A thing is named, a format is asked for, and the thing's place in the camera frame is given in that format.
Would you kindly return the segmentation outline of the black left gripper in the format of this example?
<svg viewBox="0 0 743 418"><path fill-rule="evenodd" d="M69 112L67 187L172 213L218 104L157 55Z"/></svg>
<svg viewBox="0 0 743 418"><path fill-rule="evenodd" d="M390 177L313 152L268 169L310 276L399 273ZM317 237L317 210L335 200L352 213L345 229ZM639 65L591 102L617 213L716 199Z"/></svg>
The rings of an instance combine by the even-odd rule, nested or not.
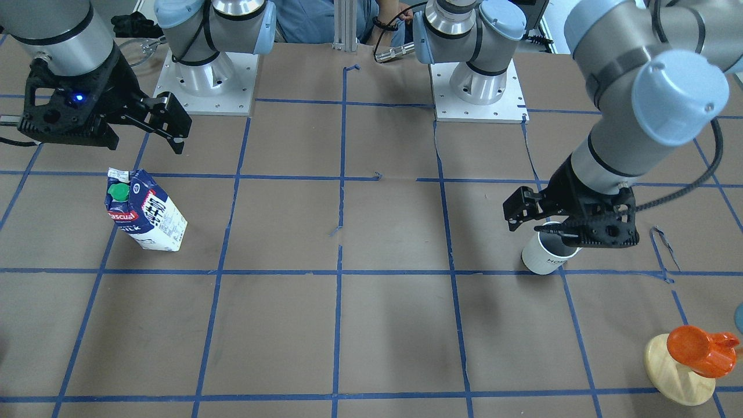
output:
<svg viewBox="0 0 743 418"><path fill-rule="evenodd" d="M597 193L574 174L570 158L550 178L543 193L522 186L503 202L509 231L524 222L561 212L568 217L562 224L539 225L535 231L562 236L567 246L579 248L629 248L638 244L634 208L631 188L621 188L616 194Z"/></svg>

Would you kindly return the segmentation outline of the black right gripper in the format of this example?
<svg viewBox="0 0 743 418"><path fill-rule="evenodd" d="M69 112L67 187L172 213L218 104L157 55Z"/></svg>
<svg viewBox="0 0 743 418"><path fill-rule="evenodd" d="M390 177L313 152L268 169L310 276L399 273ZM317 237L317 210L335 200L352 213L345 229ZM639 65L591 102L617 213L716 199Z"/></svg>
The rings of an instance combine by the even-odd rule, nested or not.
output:
<svg viewBox="0 0 743 418"><path fill-rule="evenodd" d="M175 154L183 153L193 120L171 92L146 97L118 45L97 69L82 75L53 74L50 63L40 53L30 63L21 134L42 143L117 150L119 136L107 122L112 116L116 124L157 134Z"/></svg>

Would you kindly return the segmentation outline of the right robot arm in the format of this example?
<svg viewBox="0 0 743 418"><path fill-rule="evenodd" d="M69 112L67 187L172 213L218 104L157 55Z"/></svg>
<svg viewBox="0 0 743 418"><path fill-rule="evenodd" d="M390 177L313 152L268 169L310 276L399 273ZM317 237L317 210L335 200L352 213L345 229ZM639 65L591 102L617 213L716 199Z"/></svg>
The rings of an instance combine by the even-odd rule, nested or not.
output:
<svg viewBox="0 0 743 418"><path fill-rule="evenodd" d="M267 55L276 7L269 1L157 1L157 24L191 95L231 82L229 52ZM40 143L115 150L112 124L159 135L176 154L192 124L170 92L149 97L90 1L3 1L2 29L31 56L24 108L2 126Z"/></svg>

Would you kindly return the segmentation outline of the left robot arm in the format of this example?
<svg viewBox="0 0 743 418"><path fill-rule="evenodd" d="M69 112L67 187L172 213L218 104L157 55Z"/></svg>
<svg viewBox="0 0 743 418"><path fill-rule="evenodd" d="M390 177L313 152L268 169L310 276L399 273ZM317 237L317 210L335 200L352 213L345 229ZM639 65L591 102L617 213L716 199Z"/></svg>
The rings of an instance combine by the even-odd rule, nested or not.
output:
<svg viewBox="0 0 743 418"><path fill-rule="evenodd" d="M639 243L634 215L706 182L723 155L717 116L726 75L741 71L740 1L581 1L564 26L571 56L601 119L542 192L520 187L504 203L511 231L524 222L574 248ZM637 206L632 185L706 124L715 138L710 167L684 188Z"/></svg>

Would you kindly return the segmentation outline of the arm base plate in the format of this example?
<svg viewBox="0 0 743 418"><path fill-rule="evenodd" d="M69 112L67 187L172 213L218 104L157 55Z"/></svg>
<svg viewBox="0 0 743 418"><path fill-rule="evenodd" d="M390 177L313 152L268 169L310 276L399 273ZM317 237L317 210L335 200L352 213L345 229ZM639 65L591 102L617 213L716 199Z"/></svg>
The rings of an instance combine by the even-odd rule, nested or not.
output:
<svg viewBox="0 0 743 418"><path fill-rule="evenodd" d="M211 63L186 66L169 51L154 95L171 92L191 116L249 116L258 55L222 52Z"/></svg>
<svg viewBox="0 0 743 418"><path fill-rule="evenodd" d="M439 122L530 121L514 61L496 76L474 72L467 63L429 65Z"/></svg>

